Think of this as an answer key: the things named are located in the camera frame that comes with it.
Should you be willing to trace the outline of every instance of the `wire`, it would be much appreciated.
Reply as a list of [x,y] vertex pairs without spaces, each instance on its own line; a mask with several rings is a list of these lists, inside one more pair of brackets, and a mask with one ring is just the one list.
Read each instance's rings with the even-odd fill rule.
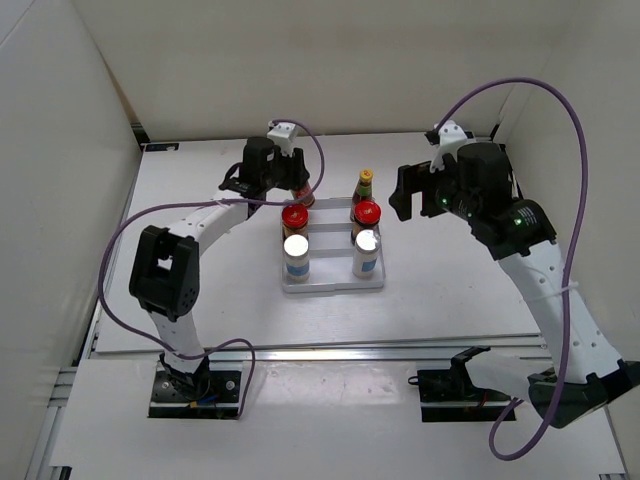
[[542,419],[542,423],[538,427],[536,433],[531,437],[531,439],[518,451],[510,454],[503,454],[498,452],[495,446],[495,437],[498,428],[502,421],[511,413],[513,409],[515,409],[518,405],[522,404],[523,401],[517,398],[511,400],[509,405],[505,407],[502,411],[498,419],[495,421],[493,426],[491,427],[491,432],[489,433],[489,448],[491,452],[500,460],[511,461],[517,460],[518,458],[523,457],[527,453],[529,453],[540,441],[540,439],[544,436],[547,428],[551,425],[553,418],[556,415],[558,410],[558,405],[560,403],[560,398],[562,397],[562,390],[564,387],[564,381],[567,375],[567,367],[569,365],[569,349],[570,349],[570,340],[571,340],[571,306],[569,303],[569,280],[571,277],[571,267],[573,265],[573,257],[576,253],[576,247],[578,244],[578,238],[580,236],[580,229],[582,228],[582,221],[584,219],[584,212],[586,209],[587,203],[587,188],[589,185],[589,162],[587,158],[587,141],[585,139],[584,130],[582,129],[582,124],[580,123],[580,119],[578,118],[578,114],[575,109],[569,103],[569,100],[554,86],[544,82],[542,80],[537,80],[535,78],[529,77],[509,77],[502,78],[499,80],[495,80],[493,82],[489,82],[485,85],[481,85],[475,90],[469,92],[467,95],[462,97],[458,103],[456,103],[447,114],[440,120],[440,123],[436,127],[436,132],[440,131],[442,125],[451,118],[451,116],[468,102],[471,98],[475,97],[481,92],[488,90],[493,87],[497,87],[500,85],[513,84],[513,83],[524,83],[528,85],[534,85],[536,87],[540,87],[551,95],[553,95],[565,108],[573,126],[576,130],[576,134],[578,136],[578,144],[580,147],[580,165],[582,167],[582,178],[580,183],[580,200],[578,203],[578,212],[576,214],[576,220],[573,225],[573,231],[571,233],[571,240],[569,241],[569,248],[567,250],[567,258],[564,265],[564,271],[562,274],[562,350],[560,354],[560,365],[558,367],[557,372],[557,383],[553,390],[553,395],[551,396],[551,402],[549,403],[549,408]]
[[249,198],[230,198],[230,199],[229,198],[224,198],[224,199],[220,199],[220,200],[208,200],[208,201],[203,201],[203,202],[166,203],[166,204],[156,205],[154,207],[147,208],[145,210],[142,210],[142,211],[136,213],[135,215],[132,215],[130,218],[125,220],[116,229],[116,231],[113,233],[113,235],[109,239],[109,242],[107,242],[107,246],[105,247],[104,254],[102,255],[102,260],[100,262],[100,270],[98,271],[98,301],[100,302],[100,305],[102,306],[102,309],[107,314],[107,316],[111,320],[113,320],[118,326],[124,328],[125,330],[127,330],[127,331],[129,331],[131,333],[135,333],[136,335],[140,335],[141,337],[144,337],[147,340],[151,340],[152,342],[160,345],[162,348],[164,348],[168,352],[171,352],[176,357],[181,358],[182,360],[199,360],[201,358],[208,357],[212,353],[220,351],[223,348],[225,348],[225,347],[227,347],[227,346],[229,346],[231,344],[234,344],[234,343],[244,343],[248,347],[249,351],[251,352],[251,367],[249,368],[249,374],[247,376],[247,383],[246,383],[246,385],[244,387],[244,391],[242,392],[242,398],[240,399],[240,407],[238,408],[238,415],[235,417],[236,419],[240,418],[240,416],[244,412],[244,406],[245,406],[246,399],[247,399],[247,393],[249,392],[249,385],[251,384],[251,379],[253,378],[253,372],[254,372],[255,366],[256,366],[256,352],[255,352],[255,349],[254,349],[253,345],[251,344],[251,342],[249,342],[248,340],[245,340],[244,338],[234,338],[234,339],[227,340],[226,342],[221,343],[217,347],[213,347],[213,348],[211,348],[209,350],[205,350],[203,353],[198,354],[198,355],[182,355],[180,353],[177,353],[175,351],[175,349],[171,345],[169,345],[168,343],[162,341],[160,338],[158,338],[158,337],[156,337],[154,335],[151,335],[150,333],[147,333],[147,332],[145,332],[143,330],[140,330],[138,328],[132,327],[131,325],[129,325],[126,322],[124,322],[123,320],[121,320],[113,312],[113,310],[111,310],[111,307],[107,303],[107,298],[106,298],[106,294],[105,294],[105,290],[104,290],[104,282],[105,282],[105,278],[107,276],[107,268],[109,266],[109,261],[111,260],[111,255],[113,253],[113,249],[115,247],[116,241],[118,240],[120,235],[122,235],[122,232],[124,232],[124,230],[129,225],[131,225],[133,222],[135,222],[139,218],[144,217],[145,215],[149,215],[150,213],[158,212],[158,211],[161,211],[161,210],[170,210],[170,209],[175,209],[175,208],[196,208],[196,207],[204,208],[204,207],[212,207],[214,205],[232,205],[232,204],[235,204],[235,203],[248,203],[248,204],[252,204],[252,205],[268,205],[268,206],[278,206],[278,207],[280,207],[280,206],[291,205],[293,203],[304,202],[309,196],[313,195],[314,192],[317,190],[317,188],[320,186],[320,183],[322,182],[322,179],[324,178],[324,170],[325,170],[324,151],[322,150],[322,146],[320,145],[320,142],[318,141],[318,138],[303,123],[298,122],[296,120],[276,119],[276,120],[273,120],[273,122],[275,124],[284,122],[284,123],[293,123],[294,125],[297,125],[298,127],[302,128],[305,132],[307,132],[309,137],[311,137],[311,140],[313,140],[313,143],[316,145],[316,148],[318,149],[318,154],[320,155],[320,174],[318,175],[318,180],[316,181],[315,185],[311,188],[309,193],[307,193],[304,197],[298,198],[297,200],[284,201],[284,202],[269,202],[269,201],[266,201],[266,200],[253,200],[253,199],[249,199]]

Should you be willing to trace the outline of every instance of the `black bracket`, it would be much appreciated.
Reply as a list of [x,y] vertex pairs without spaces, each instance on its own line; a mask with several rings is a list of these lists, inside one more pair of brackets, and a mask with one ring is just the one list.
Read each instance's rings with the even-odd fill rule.
[[228,420],[238,416],[240,370],[209,370],[209,388],[198,398],[186,398],[173,386],[175,378],[158,368],[149,400],[149,418]]
[[[161,260],[171,262],[166,268]],[[148,226],[140,241],[129,280],[129,293],[149,312],[175,322],[193,308],[200,293],[200,251],[193,238]]]
[[[508,405],[510,397],[494,390],[474,389],[465,393],[452,387],[451,370],[418,370],[410,380],[420,391],[423,423],[494,422]],[[514,421],[509,413],[506,421]]]

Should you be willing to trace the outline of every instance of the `spice jar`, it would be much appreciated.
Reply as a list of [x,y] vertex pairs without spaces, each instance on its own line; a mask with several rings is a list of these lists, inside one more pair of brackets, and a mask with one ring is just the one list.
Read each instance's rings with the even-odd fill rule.
[[362,230],[371,230],[378,226],[382,211],[380,206],[370,200],[358,203],[354,209],[353,228],[351,230],[351,243],[354,244],[356,237]]
[[289,205],[282,210],[282,239],[286,240],[291,235],[302,235],[309,239],[307,224],[309,212],[301,204]]
[[294,282],[309,279],[309,241],[302,235],[291,235],[284,241],[287,275]]
[[371,278],[380,253],[380,235],[374,230],[362,230],[355,246],[351,270],[358,278]]

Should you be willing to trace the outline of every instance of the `jar label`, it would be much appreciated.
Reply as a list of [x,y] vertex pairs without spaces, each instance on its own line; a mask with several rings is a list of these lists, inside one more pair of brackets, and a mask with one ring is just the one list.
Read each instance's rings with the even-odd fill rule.
[[362,262],[362,271],[370,272],[371,270],[373,270],[376,267],[376,260],[378,259],[376,258],[375,260],[371,260],[370,262]]
[[294,277],[301,277],[303,275],[306,275],[308,271],[309,271],[309,262],[307,262],[301,267],[294,267],[292,265],[287,264],[287,272],[289,272],[289,275],[292,275]]
[[370,197],[371,196],[371,185],[362,185],[358,184],[358,195],[361,197]]

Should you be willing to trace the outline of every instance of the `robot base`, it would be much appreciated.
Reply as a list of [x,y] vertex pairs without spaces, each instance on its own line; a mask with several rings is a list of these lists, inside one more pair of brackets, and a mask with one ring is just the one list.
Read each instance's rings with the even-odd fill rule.
[[[418,370],[409,383],[420,389],[423,423],[493,422],[511,398],[494,390],[462,394],[451,389],[450,370]],[[514,412],[505,421],[514,421]]]
[[169,375],[158,364],[149,401],[149,418],[202,418],[228,420],[238,415],[240,400],[240,370],[209,370],[211,389],[215,398],[201,398],[192,402],[177,392]]

